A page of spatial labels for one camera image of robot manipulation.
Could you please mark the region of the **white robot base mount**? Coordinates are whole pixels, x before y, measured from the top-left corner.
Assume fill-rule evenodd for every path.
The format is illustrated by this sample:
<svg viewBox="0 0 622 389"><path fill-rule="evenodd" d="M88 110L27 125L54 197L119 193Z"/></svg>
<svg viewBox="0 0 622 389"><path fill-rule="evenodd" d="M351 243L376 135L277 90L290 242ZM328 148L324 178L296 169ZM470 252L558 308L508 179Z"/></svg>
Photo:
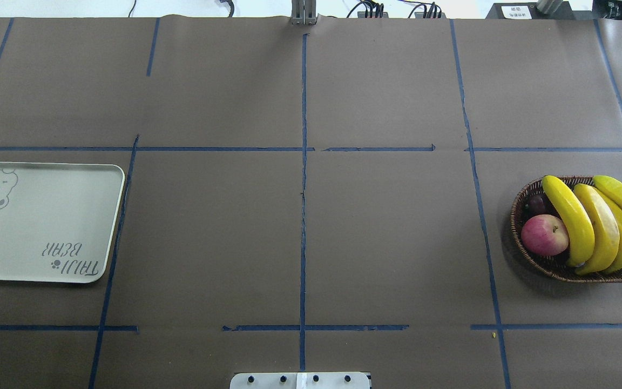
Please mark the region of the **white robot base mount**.
<svg viewBox="0 0 622 389"><path fill-rule="evenodd" d="M252 372L237 373L230 388L371 388L365 372Z"/></svg>

